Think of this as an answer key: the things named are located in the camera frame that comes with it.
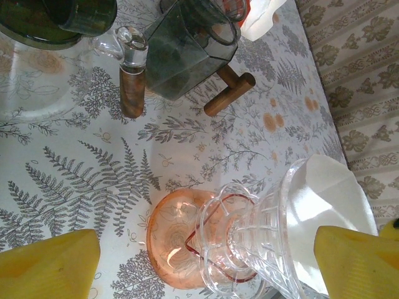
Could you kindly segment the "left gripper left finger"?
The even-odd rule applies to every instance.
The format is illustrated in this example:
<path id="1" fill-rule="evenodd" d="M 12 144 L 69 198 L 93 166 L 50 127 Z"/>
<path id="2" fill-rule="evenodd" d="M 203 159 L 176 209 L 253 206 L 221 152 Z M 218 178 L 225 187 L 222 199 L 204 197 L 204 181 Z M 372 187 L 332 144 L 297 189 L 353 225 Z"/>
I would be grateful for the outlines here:
<path id="1" fill-rule="evenodd" d="M 100 244 L 82 229 L 1 253 L 1 298 L 88 298 Z"/>

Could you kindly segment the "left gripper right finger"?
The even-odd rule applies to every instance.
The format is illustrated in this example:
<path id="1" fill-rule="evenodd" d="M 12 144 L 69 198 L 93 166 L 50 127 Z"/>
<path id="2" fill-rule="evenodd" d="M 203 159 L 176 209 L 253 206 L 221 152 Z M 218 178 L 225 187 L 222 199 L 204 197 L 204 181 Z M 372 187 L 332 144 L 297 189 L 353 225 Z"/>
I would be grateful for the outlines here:
<path id="1" fill-rule="evenodd" d="M 398 241 L 324 225 L 314 255 L 330 298 L 398 298 Z"/>

